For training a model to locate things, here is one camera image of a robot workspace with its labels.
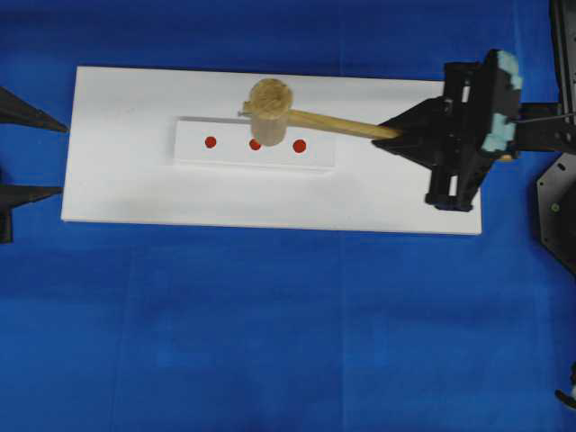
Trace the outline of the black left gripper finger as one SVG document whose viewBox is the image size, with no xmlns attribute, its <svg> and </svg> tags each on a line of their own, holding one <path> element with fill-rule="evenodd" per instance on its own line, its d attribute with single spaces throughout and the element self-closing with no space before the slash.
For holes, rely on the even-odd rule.
<svg viewBox="0 0 576 432">
<path fill-rule="evenodd" d="M 61 194 L 62 191 L 63 188 L 59 186 L 2 184 L 1 211 L 8 211 L 21 205 L 35 203 L 53 195 Z"/>
<path fill-rule="evenodd" d="M 33 107 L 5 88 L 0 88 L 0 122 L 46 131 L 68 132 L 68 127 Z"/>
</svg>

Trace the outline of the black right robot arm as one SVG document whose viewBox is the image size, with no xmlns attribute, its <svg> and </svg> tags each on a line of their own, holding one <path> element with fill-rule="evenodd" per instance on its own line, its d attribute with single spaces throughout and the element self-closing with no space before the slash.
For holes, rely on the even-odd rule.
<svg viewBox="0 0 576 432">
<path fill-rule="evenodd" d="M 493 163 L 521 151 L 575 151 L 575 114 L 555 103 L 521 103 L 517 59 L 492 49 L 483 62 L 445 64 L 443 93 L 389 119 L 400 131 L 373 145 L 430 172 L 425 202 L 469 212 Z"/>
</svg>

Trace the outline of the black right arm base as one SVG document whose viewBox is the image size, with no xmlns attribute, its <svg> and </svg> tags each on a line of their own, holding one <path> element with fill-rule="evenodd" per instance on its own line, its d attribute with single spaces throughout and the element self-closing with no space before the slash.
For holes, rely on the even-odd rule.
<svg viewBox="0 0 576 432">
<path fill-rule="evenodd" d="M 552 121 L 562 155 L 537 180 L 540 239 L 575 272 L 575 3 L 552 1 L 550 19 L 559 111 Z"/>
</svg>

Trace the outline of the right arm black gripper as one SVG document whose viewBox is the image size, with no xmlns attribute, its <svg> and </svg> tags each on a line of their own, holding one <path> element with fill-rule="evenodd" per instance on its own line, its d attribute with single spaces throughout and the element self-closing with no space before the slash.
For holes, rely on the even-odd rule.
<svg viewBox="0 0 576 432">
<path fill-rule="evenodd" d="M 492 49 L 482 63 L 445 64 L 442 96 L 381 123 L 401 135 L 372 144 L 431 171 L 427 204 L 469 212 L 493 163 L 510 152 L 517 117 L 518 61 Z"/>
</svg>

